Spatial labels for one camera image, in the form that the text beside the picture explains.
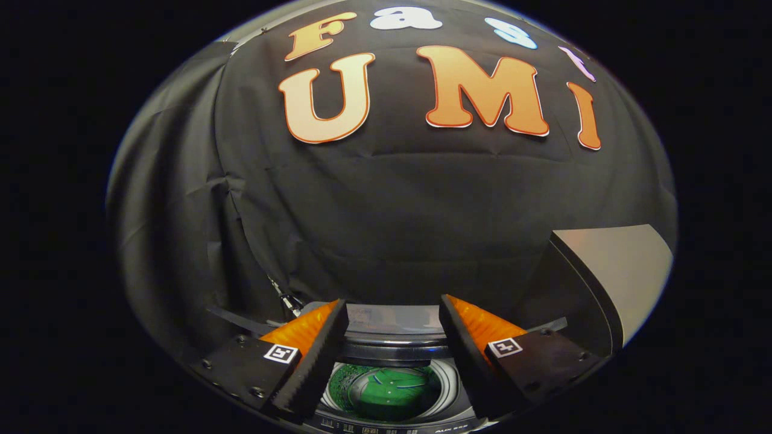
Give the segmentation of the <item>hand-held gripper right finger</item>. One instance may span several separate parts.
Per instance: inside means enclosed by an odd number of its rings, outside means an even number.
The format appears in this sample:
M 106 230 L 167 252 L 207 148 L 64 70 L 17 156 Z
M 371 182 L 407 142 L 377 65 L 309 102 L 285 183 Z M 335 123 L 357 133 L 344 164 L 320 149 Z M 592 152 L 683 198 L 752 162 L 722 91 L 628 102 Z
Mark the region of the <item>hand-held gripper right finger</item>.
M 491 421 L 557 397 L 602 362 L 551 328 L 528 332 L 449 294 L 438 316 L 475 415 Z

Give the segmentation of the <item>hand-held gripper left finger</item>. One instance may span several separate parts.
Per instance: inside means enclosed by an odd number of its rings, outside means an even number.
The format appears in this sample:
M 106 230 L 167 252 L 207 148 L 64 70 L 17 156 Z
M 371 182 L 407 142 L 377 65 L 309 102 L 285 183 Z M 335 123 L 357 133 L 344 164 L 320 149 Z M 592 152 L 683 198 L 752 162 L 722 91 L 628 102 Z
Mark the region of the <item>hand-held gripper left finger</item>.
M 190 369 L 240 406 L 303 423 L 316 412 L 348 325 L 347 302 L 334 300 L 262 337 L 236 335 Z

